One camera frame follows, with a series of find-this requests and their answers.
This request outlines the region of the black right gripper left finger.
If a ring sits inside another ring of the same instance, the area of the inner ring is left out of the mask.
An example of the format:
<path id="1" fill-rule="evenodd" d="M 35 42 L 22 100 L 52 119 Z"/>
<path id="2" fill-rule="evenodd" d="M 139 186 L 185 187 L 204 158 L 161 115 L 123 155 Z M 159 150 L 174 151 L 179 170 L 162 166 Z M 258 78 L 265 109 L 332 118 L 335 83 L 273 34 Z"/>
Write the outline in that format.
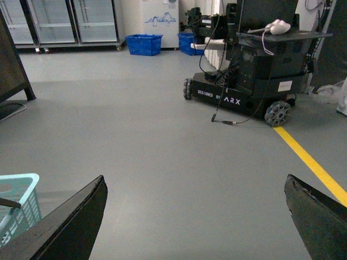
<path id="1" fill-rule="evenodd" d="M 108 188 L 96 177 L 41 221 L 1 248 L 1 259 L 89 259 Z"/>

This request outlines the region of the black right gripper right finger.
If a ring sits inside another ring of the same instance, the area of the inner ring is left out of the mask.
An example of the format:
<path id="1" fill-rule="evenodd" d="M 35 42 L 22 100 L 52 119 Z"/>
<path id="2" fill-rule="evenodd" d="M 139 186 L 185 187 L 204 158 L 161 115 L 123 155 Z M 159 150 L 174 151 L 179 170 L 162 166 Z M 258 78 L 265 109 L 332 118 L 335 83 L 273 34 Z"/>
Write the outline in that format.
<path id="1" fill-rule="evenodd" d="M 292 174 L 284 193 L 311 259 L 346 259 L 346 206 Z"/>

